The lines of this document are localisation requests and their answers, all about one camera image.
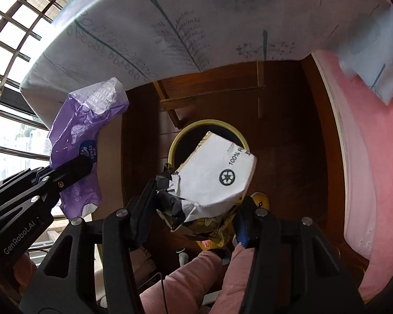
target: vinda logo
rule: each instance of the vinda logo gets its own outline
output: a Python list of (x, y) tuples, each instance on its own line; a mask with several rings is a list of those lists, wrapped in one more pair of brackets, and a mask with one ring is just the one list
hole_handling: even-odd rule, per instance
[(90, 158), (92, 163), (97, 162), (96, 142), (93, 140), (86, 140), (80, 144), (79, 154)]
[(6, 255), (9, 255), (9, 253), (16, 248), (16, 246), (23, 240), (23, 238), (32, 230), (33, 227), (36, 226), (36, 223), (34, 221), (30, 221), (24, 229), (16, 235), (14, 239), (12, 239), (12, 242), (9, 246), (7, 246), (5, 249), (3, 249), (4, 253)]

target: white tablecloth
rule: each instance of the white tablecloth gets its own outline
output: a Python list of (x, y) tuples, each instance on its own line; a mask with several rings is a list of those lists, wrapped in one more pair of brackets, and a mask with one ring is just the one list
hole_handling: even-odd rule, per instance
[(21, 92), (50, 126), (66, 94), (116, 77), (126, 89), (255, 60), (336, 54), (388, 104), (388, 0), (71, 0), (40, 42)]

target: black cable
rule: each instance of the black cable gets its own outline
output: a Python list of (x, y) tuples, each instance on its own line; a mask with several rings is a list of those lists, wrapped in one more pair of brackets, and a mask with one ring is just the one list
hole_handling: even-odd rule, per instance
[(141, 286), (139, 286), (138, 289), (140, 289), (142, 286), (144, 286), (148, 281), (152, 280), (156, 275), (160, 275), (160, 282), (162, 284), (163, 301), (165, 303), (165, 311), (166, 311), (166, 314), (169, 314), (168, 305), (167, 305), (167, 302), (166, 302), (165, 286), (164, 286), (164, 283), (163, 283), (163, 275), (162, 275), (161, 272), (156, 272), (151, 278), (149, 278)]
[(43, 253), (49, 253), (49, 251), (46, 251), (44, 249), (38, 249), (38, 248), (29, 248), (28, 251), (42, 251)]

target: person's leg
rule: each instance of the person's leg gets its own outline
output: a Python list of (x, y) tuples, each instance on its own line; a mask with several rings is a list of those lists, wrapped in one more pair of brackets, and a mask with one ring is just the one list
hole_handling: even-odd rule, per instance
[(230, 265), (224, 276), (220, 296), (210, 314), (237, 314), (245, 294), (255, 249), (245, 249), (239, 243), (233, 251)]
[[(196, 314), (204, 295), (222, 270), (222, 261), (212, 251), (203, 251), (191, 262), (172, 272), (164, 280), (169, 314)], [(146, 314), (166, 314), (160, 281), (141, 293)]]

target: recycling symbol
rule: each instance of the recycling symbol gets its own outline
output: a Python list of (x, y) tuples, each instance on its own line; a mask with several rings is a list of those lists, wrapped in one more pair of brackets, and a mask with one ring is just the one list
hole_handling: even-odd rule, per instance
[(223, 185), (232, 185), (235, 179), (236, 175), (230, 169), (223, 170), (220, 173), (220, 183)]

